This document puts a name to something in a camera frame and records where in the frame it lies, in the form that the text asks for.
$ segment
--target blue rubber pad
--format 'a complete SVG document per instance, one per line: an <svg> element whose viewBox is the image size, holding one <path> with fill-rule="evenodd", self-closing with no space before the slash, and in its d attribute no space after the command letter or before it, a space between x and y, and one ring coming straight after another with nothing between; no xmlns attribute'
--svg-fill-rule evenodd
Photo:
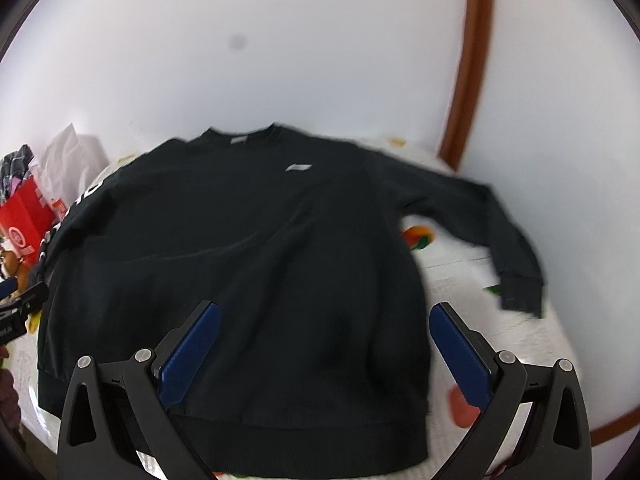
<svg viewBox="0 0 640 480"><path fill-rule="evenodd" d="M429 314L429 332L466 402L485 410L491 401L491 374L440 306Z"/></svg>
<svg viewBox="0 0 640 480"><path fill-rule="evenodd" d="M0 282L0 300L8 298L16 290L18 290L18 280L15 277Z"/></svg>
<svg viewBox="0 0 640 480"><path fill-rule="evenodd" d="M211 303L160 371L158 398L165 409L182 402L220 331L220 308Z"/></svg>

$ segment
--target crew neckline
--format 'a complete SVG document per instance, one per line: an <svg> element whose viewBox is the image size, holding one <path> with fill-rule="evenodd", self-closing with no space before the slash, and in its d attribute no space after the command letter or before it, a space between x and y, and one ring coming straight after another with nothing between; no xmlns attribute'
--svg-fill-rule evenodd
<svg viewBox="0 0 640 480"><path fill-rule="evenodd" d="M209 128L203 136L217 146L240 148L241 146L258 146L275 142L281 134L281 127L276 123L263 130L256 130L246 134L220 132Z"/></svg>

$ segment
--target chest logo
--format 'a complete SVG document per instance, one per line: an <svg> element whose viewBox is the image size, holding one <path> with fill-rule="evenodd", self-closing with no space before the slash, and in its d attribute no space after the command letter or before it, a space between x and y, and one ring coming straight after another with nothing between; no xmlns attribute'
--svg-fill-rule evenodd
<svg viewBox="0 0 640 480"><path fill-rule="evenodd" d="M287 172L287 171L306 171L309 168L311 168L312 166L313 166L312 164L292 164L291 166L289 166L284 171L285 172Z"/></svg>

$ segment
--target long sleeve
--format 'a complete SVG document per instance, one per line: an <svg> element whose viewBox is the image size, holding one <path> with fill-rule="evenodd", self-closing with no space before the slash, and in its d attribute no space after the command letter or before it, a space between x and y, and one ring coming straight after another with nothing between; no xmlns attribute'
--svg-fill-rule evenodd
<svg viewBox="0 0 640 480"><path fill-rule="evenodd" d="M370 174L399 215L433 218L457 238L488 247L500 276L502 307L542 316L540 264L489 187L379 152L368 152L366 157Z"/></svg>

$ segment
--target red bag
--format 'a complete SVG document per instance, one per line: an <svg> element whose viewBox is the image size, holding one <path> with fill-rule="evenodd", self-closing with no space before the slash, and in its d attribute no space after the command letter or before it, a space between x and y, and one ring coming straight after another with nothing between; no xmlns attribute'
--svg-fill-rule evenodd
<svg viewBox="0 0 640 480"><path fill-rule="evenodd" d="M38 261L40 243L54 220L55 216L33 177L28 178L0 207L0 226L28 266Z"/></svg>

